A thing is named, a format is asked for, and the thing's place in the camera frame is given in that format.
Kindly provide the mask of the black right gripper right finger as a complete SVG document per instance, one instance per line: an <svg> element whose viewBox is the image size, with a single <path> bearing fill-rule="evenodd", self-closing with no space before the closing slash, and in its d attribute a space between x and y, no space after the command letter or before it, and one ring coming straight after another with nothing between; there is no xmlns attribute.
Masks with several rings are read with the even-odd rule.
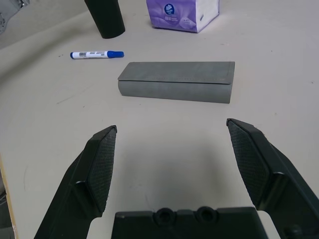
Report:
<svg viewBox="0 0 319 239"><path fill-rule="evenodd" d="M256 210L280 238L317 239L319 200L292 162L253 125L227 119L237 166Z"/></svg>

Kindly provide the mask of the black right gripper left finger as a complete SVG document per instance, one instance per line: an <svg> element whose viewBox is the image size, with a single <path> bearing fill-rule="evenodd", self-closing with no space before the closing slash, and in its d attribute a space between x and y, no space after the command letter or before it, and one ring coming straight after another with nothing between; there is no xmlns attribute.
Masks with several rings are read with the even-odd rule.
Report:
<svg viewBox="0 0 319 239"><path fill-rule="evenodd" d="M109 195L117 128L94 134L66 170L37 230L37 239L85 239Z"/></svg>

